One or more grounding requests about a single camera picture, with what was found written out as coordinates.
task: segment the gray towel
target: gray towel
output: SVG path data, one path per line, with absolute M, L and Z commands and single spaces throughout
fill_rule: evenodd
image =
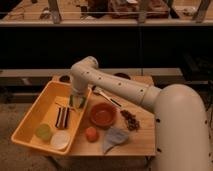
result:
M 110 127 L 105 135 L 103 142 L 103 153 L 106 154 L 114 146 L 127 141 L 128 138 L 129 135 L 127 132 L 116 127 Z

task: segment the small bowl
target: small bowl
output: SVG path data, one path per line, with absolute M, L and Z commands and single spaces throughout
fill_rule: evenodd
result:
M 116 120 L 117 109 L 109 103 L 98 103 L 90 110 L 90 120 L 100 128 L 110 127 Z

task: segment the plastic tray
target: plastic tray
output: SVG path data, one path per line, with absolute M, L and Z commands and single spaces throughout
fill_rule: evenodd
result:
M 44 142 L 35 136 L 35 130 L 41 123 L 47 123 L 53 133 L 58 130 L 55 127 L 58 108 L 61 107 L 60 105 L 68 106 L 70 91 L 70 84 L 50 81 L 13 133 L 12 142 L 54 154 L 68 154 L 84 115 L 91 89 L 86 92 L 87 100 L 83 109 L 78 109 L 77 112 L 72 110 L 70 113 L 68 128 L 66 129 L 70 133 L 70 142 L 65 149 L 56 150 L 52 148 L 50 141 Z

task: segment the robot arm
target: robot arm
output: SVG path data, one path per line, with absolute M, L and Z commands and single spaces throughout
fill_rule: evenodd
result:
M 71 67 L 72 93 L 83 94 L 88 84 L 104 88 L 155 114 L 155 171 L 212 171 L 206 112 L 190 87 L 164 89 L 108 75 L 87 57 Z

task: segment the wooden tabletop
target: wooden tabletop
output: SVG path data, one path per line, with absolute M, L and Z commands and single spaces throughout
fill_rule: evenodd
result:
M 132 80 L 153 84 L 152 78 L 149 76 L 134 76 Z M 113 99 L 118 101 L 124 109 L 127 109 L 140 121 L 140 129 L 138 131 L 128 131 L 124 119 L 119 110 L 117 111 L 117 120 L 114 124 L 115 127 L 120 128 L 129 133 L 129 140 L 123 145 L 119 145 L 111 149 L 106 156 L 153 156 L 155 155 L 155 135 L 154 135 L 154 115 L 141 107 L 138 107 L 118 96 L 107 93 Z M 84 131 L 89 126 L 94 126 L 89 120 L 90 108 L 100 102 L 108 102 L 103 97 L 92 94 L 87 105 L 86 113 L 81 121 L 77 136 L 71 147 L 69 155 L 71 156 L 103 156 L 102 144 L 106 130 L 98 129 L 100 133 L 99 140 L 90 143 L 86 140 Z

